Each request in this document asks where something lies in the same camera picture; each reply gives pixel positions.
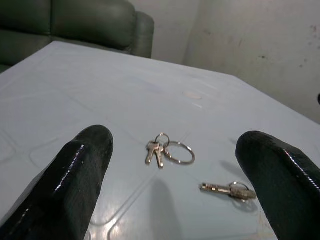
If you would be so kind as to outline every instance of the white wall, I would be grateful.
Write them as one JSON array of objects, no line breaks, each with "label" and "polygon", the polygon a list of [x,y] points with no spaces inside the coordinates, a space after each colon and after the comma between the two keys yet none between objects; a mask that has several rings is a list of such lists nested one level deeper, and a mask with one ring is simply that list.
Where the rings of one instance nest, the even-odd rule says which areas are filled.
[{"label": "white wall", "polygon": [[235,75],[320,123],[320,0],[201,0],[184,63]]},{"label": "white wall", "polygon": [[129,0],[155,21],[152,58],[182,64],[199,0]]}]

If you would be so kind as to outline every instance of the bunch of keys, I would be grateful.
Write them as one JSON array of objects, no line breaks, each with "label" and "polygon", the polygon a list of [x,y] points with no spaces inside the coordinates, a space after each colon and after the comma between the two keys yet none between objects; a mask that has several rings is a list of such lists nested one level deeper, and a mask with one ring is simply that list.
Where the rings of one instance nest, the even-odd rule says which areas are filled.
[{"label": "bunch of keys", "polygon": [[234,181],[230,183],[228,186],[202,183],[202,185],[200,185],[199,188],[201,191],[225,194],[232,198],[239,199],[243,202],[250,199],[256,199],[257,197],[255,191],[250,190],[245,184],[238,181]]},{"label": "bunch of keys", "polygon": [[[158,138],[161,137],[161,136],[165,136],[165,137],[168,138],[168,142],[166,142],[164,145],[162,145],[162,144],[160,144],[160,142],[158,142]],[[170,145],[175,145],[177,147],[184,148],[185,150],[187,150],[191,154],[192,159],[190,161],[181,161],[179,159],[174,158],[170,154],[170,152],[167,150],[167,147],[169,147]],[[156,156],[156,161],[158,163],[158,167],[160,169],[164,168],[164,162],[163,162],[163,158],[162,158],[162,153],[164,153],[165,156],[170,161],[172,161],[175,164],[179,164],[179,165],[190,165],[190,164],[193,164],[195,159],[196,159],[195,153],[192,151],[192,149],[189,146],[184,145],[183,143],[178,142],[178,141],[170,141],[169,136],[167,134],[163,133],[163,132],[161,132],[155,138],[154,141],[150,141],[146,145],[146,149],[148,150],[148,155],[146,157],[145,164],[149,165],[151,163],[151,160],[152,160],[153,156],[155,155]]]}]

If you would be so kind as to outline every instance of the table surface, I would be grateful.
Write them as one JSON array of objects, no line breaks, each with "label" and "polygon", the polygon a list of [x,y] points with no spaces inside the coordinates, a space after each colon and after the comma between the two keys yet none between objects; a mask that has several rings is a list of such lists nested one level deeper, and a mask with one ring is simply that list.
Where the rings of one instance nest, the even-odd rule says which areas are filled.
[{"label": "table surface", "polygon": [[[252,188],[235,157],[251,130],[320,165],[320,126],[234,76],[53,42],[0,75],[0,218],[95,124],[110,129],[114,152],[86,239],[276,239],[258,200],[242,204],[199,184]],[[160,132],[192,147],[194,164],[145,165],[146,144]]]}]

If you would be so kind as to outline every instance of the metal key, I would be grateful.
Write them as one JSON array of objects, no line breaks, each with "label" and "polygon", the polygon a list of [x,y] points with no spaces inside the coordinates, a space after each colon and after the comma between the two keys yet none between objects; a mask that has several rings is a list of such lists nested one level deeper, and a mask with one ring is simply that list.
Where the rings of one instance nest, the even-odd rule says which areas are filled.
[{"label": "metal key", "polygon": [[152,157],[154,156],[154,154],[158,151],[160,147],[160,144],[156,141],[150,141],[147,145],[146,145],[146,149],[149,151],[148,155],[145,159],[145,164],[149,165],[151,163]]},{"label": "metal key", "polygon": [[229,195],[232,198],[240,199],[243,201],[249,199],[256,199],[257,197],[255,191],[250,190],[246,185],[237,181],[230,183],[228,186],[202,183],[202,185],[200,185],[200,190],[211,193]]},{"label": "metal key", "polygon": [[160,169],[164,168],[164,162],[162,161],[162,152],[164,151],[164,146],[160,145],[158,150],[155,151],[156,160],[158,162],[158,167]]}]

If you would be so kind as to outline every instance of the green sofa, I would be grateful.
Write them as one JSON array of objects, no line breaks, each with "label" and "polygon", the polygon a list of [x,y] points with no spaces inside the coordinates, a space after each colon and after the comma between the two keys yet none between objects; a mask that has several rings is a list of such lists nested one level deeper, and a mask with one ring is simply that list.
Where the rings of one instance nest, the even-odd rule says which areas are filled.
[{"label": "green sofa", "polygon": [[153,35],[126,0],[0,0],[0,73],[52,41],[150,58]]}]

